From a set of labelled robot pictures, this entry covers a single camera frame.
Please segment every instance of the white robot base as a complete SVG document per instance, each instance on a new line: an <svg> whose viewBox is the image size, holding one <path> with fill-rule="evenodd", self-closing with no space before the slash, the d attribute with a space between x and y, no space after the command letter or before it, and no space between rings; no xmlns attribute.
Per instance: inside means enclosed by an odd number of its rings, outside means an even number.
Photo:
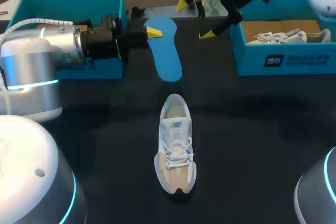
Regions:
<svg viewBox="0 0 336 224"><path fill-rule="evenodd" d="M336 149L305 173L296 185L294 206L300 224L336 223Z"/></svg>
<svg viewBox="0 0 336 224"><path fill-rule="evenodd" d="M84 224L81 186L53 137L23 116L0 115L0 224Z"/></svg>

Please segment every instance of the blue insole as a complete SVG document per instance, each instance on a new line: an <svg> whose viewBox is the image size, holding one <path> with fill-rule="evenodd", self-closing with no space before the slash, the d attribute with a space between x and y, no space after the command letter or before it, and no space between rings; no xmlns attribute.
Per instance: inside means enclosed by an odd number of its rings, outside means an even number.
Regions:
<svg viewBox="0 0 336 224"><path fill-rule="evenodd" d="M175 22L168 17L153 17L144 25L162 31L161 38L148 40L160 78L164 81L180 80L182 67L174 42L177 30Z"/></svg>

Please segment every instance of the sneaker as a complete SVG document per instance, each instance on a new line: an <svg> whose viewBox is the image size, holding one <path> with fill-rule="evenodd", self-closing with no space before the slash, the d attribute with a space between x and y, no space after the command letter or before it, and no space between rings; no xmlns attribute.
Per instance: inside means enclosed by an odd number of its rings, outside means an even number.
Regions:
<svg viewBox="0 0 336 224"><path fill-rule="evenodd" d="M288 33L272 34L271 32L265 34L258 34L254 36L257 40L251 41L249 45L255 44L285 44L285 43L328 43L331 42L331 33L328 29L323 30L319 34L309 34L295 29Z"/></svg>
<svg viewBox="0 0 336 224"><path fill-rule="evenodd" d="M154 158L156 175L169 194L189 193L196 181L192 121L184 99L170 95L163 105L159 126L159 151Z"/></svg>

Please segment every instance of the blue box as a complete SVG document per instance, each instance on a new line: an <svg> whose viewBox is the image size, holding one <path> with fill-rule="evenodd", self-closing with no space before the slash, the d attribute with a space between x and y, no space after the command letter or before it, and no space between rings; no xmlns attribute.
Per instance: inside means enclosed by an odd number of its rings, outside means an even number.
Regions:
<svg viewBox="0 0 336 224"><path fill-rule="evenodd" d="M336 23L319 17L308 0L253 0L241 9L245 21L316 19L336 41ZM242 24L231 26L230 38L240 76L336 73L336 43L248 45ZM268 60L277 64L267 64Z"/></svg>
<svg viewBox="0 0 336 224"><path fill-rule="evenodd" d="M100 24L103 16L119 14L124 28L127 16L124 0L20 0L8 27L29 18L48 18L67 21L81 21L90 18L93 24ZM35 24L23 29L35 28ZM123 63L118 58L91 60L88 65L57 71L59 79L121 79Z"/></svg>

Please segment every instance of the blue light ring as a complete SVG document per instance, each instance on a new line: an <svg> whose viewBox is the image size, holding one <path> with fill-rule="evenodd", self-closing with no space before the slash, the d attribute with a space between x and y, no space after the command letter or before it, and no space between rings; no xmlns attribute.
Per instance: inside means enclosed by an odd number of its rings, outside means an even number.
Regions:
<svg viewBox="0 0 336 224"><path fill-rule="evenodd" d="M334 191L332 190L331 188L331 184L330 184L330 181L329 181L329 177L328 177L328 160L329 160L329 157L330 157L330 154L332 153L332 151L335 149L336 147L334 147L328 154L327 156L325 157L326 159L324 160L324 167L323 167L323 173L324 173L324 180L325 180L325 183L327 185L327 189L330 193L330 196L331 198L333 199L333 201L335 202L336 204L336 195L334 193Z"/></svg>
<svg viewBox="0 0 336 224"><path fill-rule="evenodd" d="M68 218L68 216L69 216L69 214L70 214L70 212L71 212L71 209L72 209L72 206L73 206L73 203L75 202L75 196L76 196L76 178L75 178L75 175L72 173L72 176L74 177L74 181L73 181L73 195L72 195L72 200L71 200L71 204L70 204L70 206L69 206L69 209L68 209L68 211L66 212L66 214L64 215L64 217L63 217L63 219L61 220L61 222L59 223L59 224L63 224L65 221L66 221L66 219Z"/></svg>
<svg viewBox="0 0 336 224"><path fill-rule="evenodd" d="M32 83L32 84L24 84L24 85L17 85L17 86L8 86L8 90L13 90L13 89L28 89L32 87L38 87L38 86L45 86L49 84L54 84L57 83L58 80L53 80L53 81L44 81L44 82L38 82L38 83Z"/></svg>

